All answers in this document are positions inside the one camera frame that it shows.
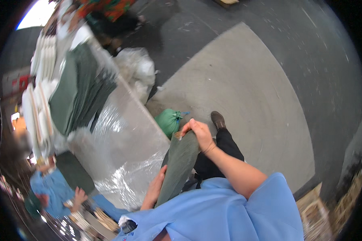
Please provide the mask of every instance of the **folded green fabric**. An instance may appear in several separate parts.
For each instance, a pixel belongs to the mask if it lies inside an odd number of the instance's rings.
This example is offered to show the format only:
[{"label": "folded green fabric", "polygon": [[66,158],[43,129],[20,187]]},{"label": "folded green fabric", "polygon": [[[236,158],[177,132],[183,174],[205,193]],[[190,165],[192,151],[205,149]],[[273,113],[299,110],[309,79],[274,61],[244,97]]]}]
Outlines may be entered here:
[{"label": "folded green fabric", "polygon": [[87,43],[66,54],[61,79],[49,101],[51,118],[64,136],[79,127],[86,127],[116,88],[116,75],[98,68]]},{"label": "folded green fabric", "polygon": [[190,176],[199,153],[198,142],[193,131],[179,140],[172,136],[170,147],[163,166],[168,165],[165,179],[155,207],[177,196]]},{"label": "folded green fabric", "polygon": [[56,156],[56,167],[62,173],[72,190],[79,187],[89,195],[95,189],[94,182],[90,175],[71,152],[64,152]]}]

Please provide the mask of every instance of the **white plastic bag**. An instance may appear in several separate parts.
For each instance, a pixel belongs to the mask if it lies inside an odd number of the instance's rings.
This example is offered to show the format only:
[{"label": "white plastic bag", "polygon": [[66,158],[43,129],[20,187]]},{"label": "white plastic bag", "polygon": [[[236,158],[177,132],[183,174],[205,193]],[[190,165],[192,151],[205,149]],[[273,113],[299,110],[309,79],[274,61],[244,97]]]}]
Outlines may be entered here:
[{"label": "white plastic bag", "polygon": [[120,74],[138,99],[146,104],[155,84],[154,62],[145,48],[125,48],[114,58]]}]

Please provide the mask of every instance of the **blue shirt sleeve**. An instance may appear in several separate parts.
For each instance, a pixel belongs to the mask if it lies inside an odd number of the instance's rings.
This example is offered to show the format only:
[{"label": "blue shirt sleeve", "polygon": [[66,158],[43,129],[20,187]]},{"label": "blue shirt sleeve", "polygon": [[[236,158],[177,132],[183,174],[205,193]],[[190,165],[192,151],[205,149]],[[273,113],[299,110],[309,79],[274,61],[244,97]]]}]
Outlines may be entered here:
[{"label": "blue shirt sleeve", "polygon": [[260,241],[303,240],[299,210],[283,174],[265,180],[250,196],[246,210]]},{"label": "blue shirt sleeve", "polygon": [[47,188],[44,186],[41,171],[35,171],[30,178],[30,185],[35,194],[47,194],[48,192]]},{"label": "blue shirt sleeve", "polygon": [[53,218],[60,219],[64,216],[71,214],[71,210],[63,205],[63,203],[53,203],[49,205],[46,209]]}]

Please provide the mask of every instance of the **green sack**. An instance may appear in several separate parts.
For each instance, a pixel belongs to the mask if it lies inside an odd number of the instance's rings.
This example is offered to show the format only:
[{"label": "green sack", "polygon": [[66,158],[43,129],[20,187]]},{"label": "green sack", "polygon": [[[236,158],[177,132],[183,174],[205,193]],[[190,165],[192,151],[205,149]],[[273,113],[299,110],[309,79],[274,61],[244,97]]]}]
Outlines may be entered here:
[{"label": "green sack", "polygon": [[165,133],[165,135],[170,139],[174,132],[178,132],[180,126],[179,120],[182,119],[181,112],[174,111],[172,109],[165,109],[155,118],[155,121]]}]

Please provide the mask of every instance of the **gray floor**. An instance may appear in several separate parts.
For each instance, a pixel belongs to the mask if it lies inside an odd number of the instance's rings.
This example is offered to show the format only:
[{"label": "gray floor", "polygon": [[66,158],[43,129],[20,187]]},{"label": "gray floor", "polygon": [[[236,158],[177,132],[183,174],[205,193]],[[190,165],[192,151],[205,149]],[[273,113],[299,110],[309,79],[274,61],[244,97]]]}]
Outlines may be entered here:
[{"label": "gray floor", "polygon": [[322,181],[321,197],[332,201],[346,148],[362,119],[362,66],[330,8],[319,0],[241,1],[228,9],[212,0],[155,0],[141,9],[149,23],[125,46],[148,49],[161,71],[159,86],[239,22],[255,32],[290,80],[309,127],[315,175],[294,196]]},{"label": "gray floor", "polygon": [[292,192],[315,174],[309,128],[294,89],[245,23],[215,38],[163,87],[146,105],[152,115],[166,108],[189,111],[186,120],[208,123],[215,135],[210,112],[217,110],[252,166],[267,175],[283,173]]}]

